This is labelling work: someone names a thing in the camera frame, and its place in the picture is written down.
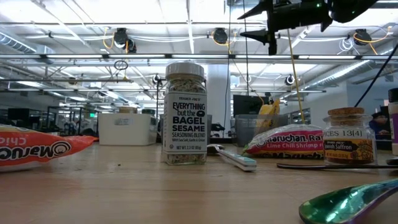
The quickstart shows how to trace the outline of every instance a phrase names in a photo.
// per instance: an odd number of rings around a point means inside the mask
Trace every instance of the seasoning jar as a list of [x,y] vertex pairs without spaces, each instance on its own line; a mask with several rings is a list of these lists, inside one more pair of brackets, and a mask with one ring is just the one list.
[[162,157],[169,165],[204,164],[207,153],[207,90],[202,66],[167,66]]
[[398,156],[398,88],[388,91],[392,153]]
[[326,164],[377,164],[376,138],[369,127],[371,116],[363,108],[328,111],[324,119],[323,148]]

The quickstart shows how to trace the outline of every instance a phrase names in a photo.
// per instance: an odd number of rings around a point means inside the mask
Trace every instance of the red noodle package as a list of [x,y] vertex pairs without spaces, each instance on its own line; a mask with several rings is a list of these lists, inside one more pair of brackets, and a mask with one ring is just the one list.
[[322,159],[322,129],[306,124],[274,128],[254,137],[243,153],[259,157]]
[[38,167],[52,159],[80,152],[96,138],[63,138],[0,124],[0,172]]

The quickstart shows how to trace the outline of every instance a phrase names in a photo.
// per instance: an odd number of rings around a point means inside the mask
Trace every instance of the computer monitor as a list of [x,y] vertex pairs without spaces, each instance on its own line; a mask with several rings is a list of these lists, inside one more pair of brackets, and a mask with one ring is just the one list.
[[[264,104],[268,104],[269,98],[264,96],[261,97],[264,100]],[[259,114],[262,101],[258,96],[243,96],[234,95],[234,117],[239,114]]]

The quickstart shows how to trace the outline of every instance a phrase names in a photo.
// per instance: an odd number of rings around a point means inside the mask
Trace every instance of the iridescent spoon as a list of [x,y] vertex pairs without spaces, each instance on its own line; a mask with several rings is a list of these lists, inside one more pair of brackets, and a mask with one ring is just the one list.
[[304,202],[298,212],[306,224],[360,223],[360,219],[397,190],[398,179],[348,187]]

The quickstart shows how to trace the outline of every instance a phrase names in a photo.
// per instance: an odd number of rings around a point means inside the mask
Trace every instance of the wooden table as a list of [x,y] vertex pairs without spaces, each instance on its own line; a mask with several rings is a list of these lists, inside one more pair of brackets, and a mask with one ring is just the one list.
[[[381,152],[380,163],[392,157]],[[168,166],[160,145],[90,148],[39,169],[0,174],[1,224],[302,223],[298,207],[332,190],[393,179],[393,170],[283,170],[258,159],[245,173],[219,157],[204,166]],[[397,223],[398,195],[366,223]]]

